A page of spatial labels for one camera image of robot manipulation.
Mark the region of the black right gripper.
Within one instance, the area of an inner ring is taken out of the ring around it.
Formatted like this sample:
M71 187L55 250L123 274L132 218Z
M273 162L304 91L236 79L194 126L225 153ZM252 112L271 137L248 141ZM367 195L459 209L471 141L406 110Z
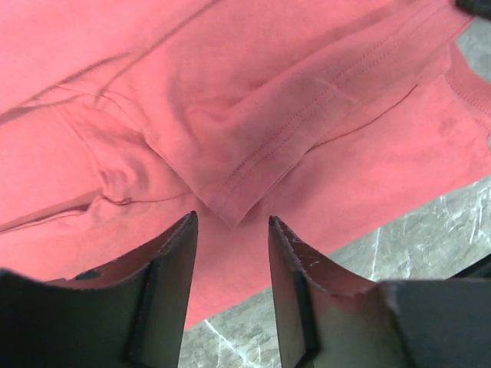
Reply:
M491 18L491 0L456 0L455 4L470 15Z

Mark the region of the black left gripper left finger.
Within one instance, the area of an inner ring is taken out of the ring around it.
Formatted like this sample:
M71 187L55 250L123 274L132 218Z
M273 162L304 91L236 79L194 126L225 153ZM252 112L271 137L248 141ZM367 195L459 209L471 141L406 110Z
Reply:
M1 271L3 367L175 367L198 235L195 212L70 280Z

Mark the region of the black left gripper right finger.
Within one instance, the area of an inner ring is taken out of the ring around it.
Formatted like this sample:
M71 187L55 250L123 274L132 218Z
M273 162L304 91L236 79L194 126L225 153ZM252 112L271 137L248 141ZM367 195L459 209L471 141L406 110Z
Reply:
M269 219L283 367L488 367L490 259L446 280L373 282Z

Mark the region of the red t-shirt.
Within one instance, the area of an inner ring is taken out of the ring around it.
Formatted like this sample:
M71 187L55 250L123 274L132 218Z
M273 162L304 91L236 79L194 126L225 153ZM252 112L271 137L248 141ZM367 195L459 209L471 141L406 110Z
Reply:
M1 264L70 278L199 216L187 325L490 172L452 1L3 1Z

